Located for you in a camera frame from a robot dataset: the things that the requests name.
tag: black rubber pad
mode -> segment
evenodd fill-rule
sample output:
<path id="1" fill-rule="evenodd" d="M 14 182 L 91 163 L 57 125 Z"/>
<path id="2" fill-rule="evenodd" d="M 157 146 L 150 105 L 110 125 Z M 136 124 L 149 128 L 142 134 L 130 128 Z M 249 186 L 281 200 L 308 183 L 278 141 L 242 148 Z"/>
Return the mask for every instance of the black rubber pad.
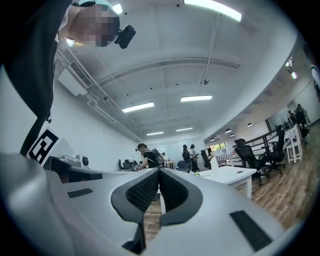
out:
<path id="1" fill-rule="evenodd" d="M 230 216 L 256 252 L 272 242 L 271 238 L 245 211 L 235 211 L 230 213 Z"/>
<path id="2" fill-rule="evenodd" d="M 76 197 L 84 196 L 86 194 L 90 194 L 92 192 L 93 191 L 90 188 L 85 188 L 85 189 L 68 192 L 68 195 L 70 198 L 76 198 Z"/>

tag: white wall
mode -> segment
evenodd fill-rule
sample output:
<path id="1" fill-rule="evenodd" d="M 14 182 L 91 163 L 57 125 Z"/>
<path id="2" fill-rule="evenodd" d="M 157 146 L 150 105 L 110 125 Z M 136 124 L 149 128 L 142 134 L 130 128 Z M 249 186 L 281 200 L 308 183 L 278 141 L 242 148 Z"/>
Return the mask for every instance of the white wall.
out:
<path id="1" fill-rule="evenodd" d="M 283 125 L 284 122 L 288 122 L 289 117 L 289 108 L 285 106 L 279 112 L 275 113 L 271 117 L 268 118 L 271 129 L 275 130 L 276 126 Z"/>
<path id="2" fill-rule="evenodd" d="M 186 144 L 188 149 L 191 144 L 195 146 L 195 152 L 201 154 L 201 150 L 205 149 L 204 140 L 197 132 L 183 132 L 175 136 L 153 138 L 144 142 L 149 149 L 157 149 L 160 153 L 165 152 L 168 159 L 174 161 L 173 168 L 182 160 L 183 145 Z M 204 169 L 202 157 L 198 157 L 198 167 Z"/>
<path id="3" fill-rule="evenodd" d="M 52 123 L 44 124 L 42 130 L 51 127 L 65 137 L 74 150 L 74 157 L 83 154 L 89 159 L 89 167 L 95 170 L 114 171 L 121 163 L 133 156 L 137 142 L 116 131 L 111 124 L 89 106 L 77 99 L 58 81 L 54 86 L 51 108 Z"/>
<path id="4" fill-rule="evenodd" d="M 292 113 L 294 113 L 295 110 L 297 109 L 297 104 L 294 101 L 291 101 L 287 107 Z"/>
<path id="5" fill-rule="evenodd" d="M 320 101 L 317 97 L 314 83 L 311 82 L 300 94 L 294 98 L 296 105 L 301 106 L 307 111 L 308 117 L 312 123 L 320 119 Z"/>
<path id="6" fill-rule="evenodd" d="M 247 127 L 244 131 L 239 132 L 235 135 L 235 140 L 245 139 L 246 141 L 250 141 L 254 138 L 257 138 L 261 135 L 267 134 L 269 132 L 266 121 L 260 121 L 251 127 Z"/>
<path id="7" fill-rule="evenodd" d="M 0 88 L 0 151 L 18 153 L 36 120 L 20 98 L 8 77 L 1 69 Z M 58 135 L 65 137 L 76 154 L 89 159 L 89 167 L 96 170 L 114 171 L 118 160 L 134 156 L 137 142 L 116 131 L 112 125 L 93 109 L 71 94 L 58 81 L 54 85 L 54 100 L 51 108 L 52 123 L 44 124 L 42 131 L 50 126 Z"/>

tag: white ceiling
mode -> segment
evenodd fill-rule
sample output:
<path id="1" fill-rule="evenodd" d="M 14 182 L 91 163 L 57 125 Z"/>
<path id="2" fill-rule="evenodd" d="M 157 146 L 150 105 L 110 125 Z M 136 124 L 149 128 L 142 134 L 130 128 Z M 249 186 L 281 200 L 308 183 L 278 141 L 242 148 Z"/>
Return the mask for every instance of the white ceiling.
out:
<path id="1" fill-rule="evenodd" d="M 120 15 L 120 27 L 132 25 L 136 30 L 128 48 L 111 44 L 71 50 L 121 109 L 154 102 L 152 108 L 126 114 L 145 134 L 161 131 L 171 136 L 185 127 L 199 132 L 225 115 L 226 106 L 231 106 L 248 85 L 276 25 L 263 11 L 265 6 L 253 0 L 219 1 L 239 11 L 241 22 L 184 5 L 182 0 L 109 2 L 120 3 L 127 13 Z M 204 85 L 213 41 L 213 60 L 205 77 L 210 82 Z M 94 93 L 103 98 L 98 89 Z M 197 95 L 213 98 L 180 102 L 181 97 Z"/>

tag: white desk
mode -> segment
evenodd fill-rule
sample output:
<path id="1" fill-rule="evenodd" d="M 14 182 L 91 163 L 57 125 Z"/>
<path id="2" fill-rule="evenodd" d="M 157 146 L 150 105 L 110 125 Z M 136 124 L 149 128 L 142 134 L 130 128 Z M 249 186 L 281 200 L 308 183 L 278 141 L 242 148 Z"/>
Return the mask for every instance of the white desk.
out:
<path id="1" fill-rule="evenodd" d="M 245 194 L 251 199 L 252 178 L 251 175 L 257 172 L 256 169 L 239 168 L 233 166 L 224 166 L 215 170 L 206 170 L 199 172 L 204 179 L 236 187 L 245 184 Z"/>

